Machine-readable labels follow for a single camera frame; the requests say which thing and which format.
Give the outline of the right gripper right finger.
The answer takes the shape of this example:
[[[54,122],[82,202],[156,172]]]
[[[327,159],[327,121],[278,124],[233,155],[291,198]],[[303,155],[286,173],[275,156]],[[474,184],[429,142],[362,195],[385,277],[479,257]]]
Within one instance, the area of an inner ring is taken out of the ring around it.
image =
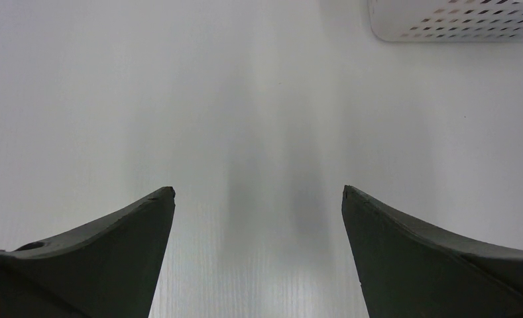
[[[370,317],[523,317],[523,250],[447,231],[351,185],[341,212]]]

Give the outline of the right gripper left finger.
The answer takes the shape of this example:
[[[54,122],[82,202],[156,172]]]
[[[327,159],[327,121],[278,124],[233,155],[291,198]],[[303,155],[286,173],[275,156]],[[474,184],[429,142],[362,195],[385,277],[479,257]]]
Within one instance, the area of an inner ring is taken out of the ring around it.
[[[162,187],[59,235],[0,250],[0,317],[148,317],[175,197]]]

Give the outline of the white plastic laundry basket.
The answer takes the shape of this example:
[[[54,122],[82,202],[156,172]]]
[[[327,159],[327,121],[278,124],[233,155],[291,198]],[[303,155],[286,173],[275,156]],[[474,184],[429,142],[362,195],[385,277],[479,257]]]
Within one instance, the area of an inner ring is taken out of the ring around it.
[[[387,42],[523,42],[523,1],[371,0],[373,34]]]

